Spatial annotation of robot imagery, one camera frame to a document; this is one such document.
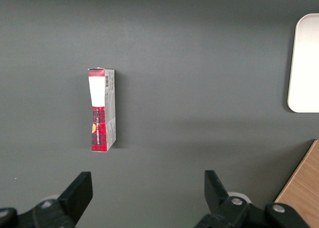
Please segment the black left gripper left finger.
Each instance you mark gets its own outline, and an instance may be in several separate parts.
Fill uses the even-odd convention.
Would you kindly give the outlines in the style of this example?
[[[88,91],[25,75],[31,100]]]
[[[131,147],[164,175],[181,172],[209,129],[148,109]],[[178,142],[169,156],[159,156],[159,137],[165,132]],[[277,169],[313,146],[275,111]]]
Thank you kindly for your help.
[[[81,172],[56,199],[46,199],[29,211],[0,210],[2,228],[74,228],[93,197],[91,172]]]

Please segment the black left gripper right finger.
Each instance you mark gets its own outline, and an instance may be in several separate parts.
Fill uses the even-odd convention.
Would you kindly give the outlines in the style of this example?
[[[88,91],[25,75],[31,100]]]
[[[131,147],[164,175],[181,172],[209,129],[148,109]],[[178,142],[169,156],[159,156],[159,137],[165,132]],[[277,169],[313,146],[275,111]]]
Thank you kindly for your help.
[[[196,228],[308,228],[298,212],[287,204],[270,203],[257,208],[225,190],[215,171],[205,171],[204,194],[210,210]]]

